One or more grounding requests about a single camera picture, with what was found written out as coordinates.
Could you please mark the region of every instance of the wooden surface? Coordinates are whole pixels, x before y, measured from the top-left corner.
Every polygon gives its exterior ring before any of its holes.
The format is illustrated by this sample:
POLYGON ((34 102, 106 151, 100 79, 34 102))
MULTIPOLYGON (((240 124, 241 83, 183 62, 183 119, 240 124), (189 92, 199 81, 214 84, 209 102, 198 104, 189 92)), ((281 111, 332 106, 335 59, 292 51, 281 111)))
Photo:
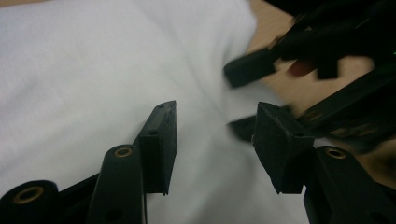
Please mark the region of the wooden surface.
MULTIPOLYGON (((0 0, 0 7, 43 1, 45 0, 0 0)), ((258 27, 249 52, 267 46, 292 25, 292 17, 262 0, 251 0, 251 6, 258 19, 258 27)), ((291 77, 286 73, 289 66, 290 62, 280 63, 277 66, 278 72, 264 78, 262 82, 271 87, 287 104, 291 104, 297 116, 365 74, 370 70, 371 63, 362 58, 347 58, 341 61, 341 76, 331 81, 317 81, 315 72, 306 77, 291 77)), ((375 152, 357 156, 357 159, 374 180, 396 189, 395 140, 384 142, 375 152)))

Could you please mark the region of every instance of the black plastic part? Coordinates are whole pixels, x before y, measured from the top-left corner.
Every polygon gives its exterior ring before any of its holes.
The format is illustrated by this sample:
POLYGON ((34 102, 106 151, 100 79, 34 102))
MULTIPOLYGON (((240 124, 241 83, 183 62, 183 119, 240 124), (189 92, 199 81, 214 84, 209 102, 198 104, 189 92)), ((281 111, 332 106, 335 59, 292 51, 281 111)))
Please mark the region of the black plastic part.
POLYGON ((147 223, 140 157, 137 145, 113 147, 106 153, 86 223, 147 223))
POLYGON ((0 201, 0 223, 147 223, 146 193, 169 192, 176 115, 175 101, 157 105, 133 145, 110 149, 99 175, 68 189, 58 193, 49 181, 12 189, 0 201))
POLYGON ((388 198, 393 202, 393 204, 396 206, 396 189, 391 189, 390 187, 387 187, 382 184, 378 184, 378 186, 384 190, 385 194, 388 196, 388 198))
POLYGON ((59 213, 56 185, 47 180, 24 183, 10 190, 0 201, 0 223, 51 223, 59 213))
POLYGON ((280 107, 259 103, 253 139, 276 192, 301 193, 315 138, 280 107))
POLYGON ((323 190, 332 213, 325 223, 396 223, 396 206, 351 154, 337 147, 315 152, 313 171, 319 187, 307 187, 323 190))
POLYGON ((59 205, 62 213, 57 217, 54 223, 85 223, 98 176, 99 174, 93 175, 59 193, 59 205))
POLYGON ((224 66, 224 75, 234 88, 247 85, 276 72, 269 49, 260 49, 224 66))
POLYGON ((146 193, 169 193, 177 154, 176 102, 157 105, 138 135, 146 193))
POLYGON ((316 66, 318 79, 338 78, 338 59, 323 59, 316 66))
POLYGON ((256 127, 256 116, 239 119, 230 122, 228 125, 239 140, 251 142, 256 127))
POLYGON ((304 206, 310 224, 328 224, 332 216, 332 209, 318 179, 313 175, 309 180, 309 188, 305 190, 304 206))
POLYGON ((396 133, 396 65, 382 66, 313 105, 298 118, 317 137, 366 153, 396 133))

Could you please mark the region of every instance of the screw hole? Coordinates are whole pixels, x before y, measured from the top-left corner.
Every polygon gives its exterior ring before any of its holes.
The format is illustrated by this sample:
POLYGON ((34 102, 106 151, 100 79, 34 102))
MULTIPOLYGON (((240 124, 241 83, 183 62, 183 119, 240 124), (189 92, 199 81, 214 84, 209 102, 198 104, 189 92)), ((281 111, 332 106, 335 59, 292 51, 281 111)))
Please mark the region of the screw hole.
POLYGON ((26 204, 30 203, 39 198, 44 193, 44 188, 40 186, 33 186, 28 189, 24 189, 14 197, 15 204, 26 204))
POLYGON ((105 221, 106 222, 115 222, 122 217, 122 210, 121 209, 113 209, 106 213, 105 221))
POLYGON ((130 155, 132 155, 132 153, 133 153, 133 151, 132 151, 131 148, 129 148, 129 147, 122 147, 122 148, 117 149, 117 150, 114 152, 114 156, 116 156, 116 157, 118 157, 118 158, 121 158, 121 157, 130 156, 130 155))
POLYGON ((334 148, 326 148, 326 153, 328 156, 331 156, 338 160, 343 160, 347 157, 347 155, 344 152, 334 148))

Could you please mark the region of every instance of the black plastic linkage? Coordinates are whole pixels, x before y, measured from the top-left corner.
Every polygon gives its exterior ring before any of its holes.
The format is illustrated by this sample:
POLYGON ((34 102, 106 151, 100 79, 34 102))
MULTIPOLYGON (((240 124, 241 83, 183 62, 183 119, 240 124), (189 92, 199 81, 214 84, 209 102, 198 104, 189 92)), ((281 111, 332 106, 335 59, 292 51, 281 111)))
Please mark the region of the black plastic linkage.
POLYGON ((111 148, 100 174, 68 189, 47 180, 12 189, 0 200, 0 223, 147 223, 146 193, 169 192, 176 117, 175 101, 157 105, 132 145, 111 148))
POLYGON ((232 87, 273 74, 273 63, 309 61, 319 79, 338 77, 338 60, 366 56, 375 67, 396 62, 394 1, 269 0, 294 18, 294 25, 274 44, 237 58, 224 66, 232 87))
POLYGON ((253 146, 277 193, 301 193, 314 141, 284 109, 259 103, 253 146))
POLYGON ((298 121, 317 137, 369 152, 396 133, 395 75, 396 64, 377 68, 308 108, 298 121))
POLYGON ((368 176, 338 147, 313 136, 285 110, 259 103, 254 147, 276 192, 301 193, 311 224, 396 223, 396 191, 368 176))

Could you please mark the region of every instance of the white cloth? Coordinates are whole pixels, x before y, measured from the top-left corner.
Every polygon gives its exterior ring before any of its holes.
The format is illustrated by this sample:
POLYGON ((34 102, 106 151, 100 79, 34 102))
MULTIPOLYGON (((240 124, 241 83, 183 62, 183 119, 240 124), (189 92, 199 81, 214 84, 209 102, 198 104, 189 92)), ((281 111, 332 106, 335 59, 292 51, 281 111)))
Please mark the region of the white cloth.
POLYGON ((280 101, 231 90, 221 69, 255 29, 247 0, 58 0, 0 8, 0 195, 30 180, 65 189, 132 143, 155 105, 177 101, 169 196, 149 223, 307 223, 277 195, 252 145, 226 124, 280 101))

